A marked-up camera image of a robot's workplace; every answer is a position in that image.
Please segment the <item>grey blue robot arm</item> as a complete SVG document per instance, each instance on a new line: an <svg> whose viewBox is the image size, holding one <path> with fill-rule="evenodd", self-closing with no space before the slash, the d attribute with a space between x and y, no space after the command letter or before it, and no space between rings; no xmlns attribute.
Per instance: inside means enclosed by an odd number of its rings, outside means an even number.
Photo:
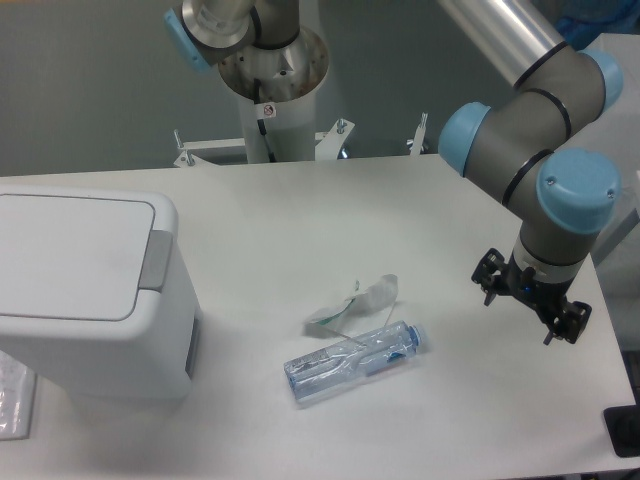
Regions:
<svg viewBox="0 0 640 480"><path fill-rule="evenodd" d="M446 1L444 11L516 90L501 109L478 102L446 122L439 155L522 222L512 254L490 250L472 279L488 299L532 309L550 339L575 342L589 305L566 294L608 224L620 174L607 157L566 142L619 98L622 71L601 51L576 51L528 1ZM328 70L321 39L295 1L184 1L164 16L197 71L216 68L241 99L252 163L315 160L307 99Z"/></svg>

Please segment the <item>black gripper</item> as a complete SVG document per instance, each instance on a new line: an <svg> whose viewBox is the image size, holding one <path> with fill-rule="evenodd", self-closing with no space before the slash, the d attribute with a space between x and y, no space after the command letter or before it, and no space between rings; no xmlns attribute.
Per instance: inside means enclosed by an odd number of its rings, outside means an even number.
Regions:
<svg viewBox="0 0 640 480"><path fill-rule="evenodd" d="M510 296L533 309L548 333L543 344L554 339L575 344L585 330L591 316L591 306L580 301L569 302L570 282L545 283L528 273L532 267L521 268L515 257L509 262L495 248L480 259L472 274L472 282L479 285L489 306L497 296Z"/></svg>

